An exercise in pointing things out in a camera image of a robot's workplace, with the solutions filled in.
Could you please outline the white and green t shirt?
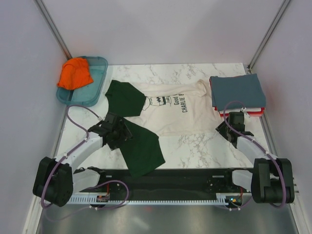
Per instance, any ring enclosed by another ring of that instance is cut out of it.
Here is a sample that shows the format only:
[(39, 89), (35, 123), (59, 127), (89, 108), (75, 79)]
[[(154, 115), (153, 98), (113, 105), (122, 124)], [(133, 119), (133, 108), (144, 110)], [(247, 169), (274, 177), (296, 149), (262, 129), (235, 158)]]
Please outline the white and green t shirt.
[(165, 163), (159, 137), (209, 133), (220, 122), (209, 83), (201, 79), (191, 84), (112, 80), (105, 96), (108, 111), (121, 116), (133, 135), (120, 151), (134, 178)]

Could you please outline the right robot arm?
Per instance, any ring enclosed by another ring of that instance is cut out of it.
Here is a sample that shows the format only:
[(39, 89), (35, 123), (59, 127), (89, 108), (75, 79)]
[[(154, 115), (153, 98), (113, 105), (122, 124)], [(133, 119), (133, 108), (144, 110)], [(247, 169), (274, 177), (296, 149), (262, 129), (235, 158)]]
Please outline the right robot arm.
[(291, 162), (268, 152), (245, 130), (244, 112), (230, 112), (216, 130), (253, 164), (251, 172), (237, 169), (223, 179), (227, 191), (243, 187), (252, 193), (256, 203), (268, 203), (277, 208), (294, 202)]

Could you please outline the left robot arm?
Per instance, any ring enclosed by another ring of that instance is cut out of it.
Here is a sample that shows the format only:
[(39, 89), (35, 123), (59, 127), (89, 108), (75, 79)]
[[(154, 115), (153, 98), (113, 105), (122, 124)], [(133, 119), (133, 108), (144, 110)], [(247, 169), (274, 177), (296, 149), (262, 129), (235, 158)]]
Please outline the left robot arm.
[(120, 148), (133, 135), (124, 118), (108, 112), (96, 125), (85, 130), (83, 138), (63, 154), (44, 157), (38, 166), (33, 194), (41, 198), (41, 206), (64, 206), (73, 194), (85, 189), (105, 190), (106, 178), (95, 167), (79, 169), (93, 153), (108, 145), (110, 150)]

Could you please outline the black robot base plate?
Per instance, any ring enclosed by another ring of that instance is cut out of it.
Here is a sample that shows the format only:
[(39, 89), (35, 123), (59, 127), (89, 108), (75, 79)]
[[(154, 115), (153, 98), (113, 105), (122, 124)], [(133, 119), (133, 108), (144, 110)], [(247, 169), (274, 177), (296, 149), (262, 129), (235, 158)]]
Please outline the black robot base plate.
[(135, 178), (126, 169), (98, 169), (99, 187), (84, 192), (112, 193), (245, 193), (232, 182), (229, 169), (157, 169)]

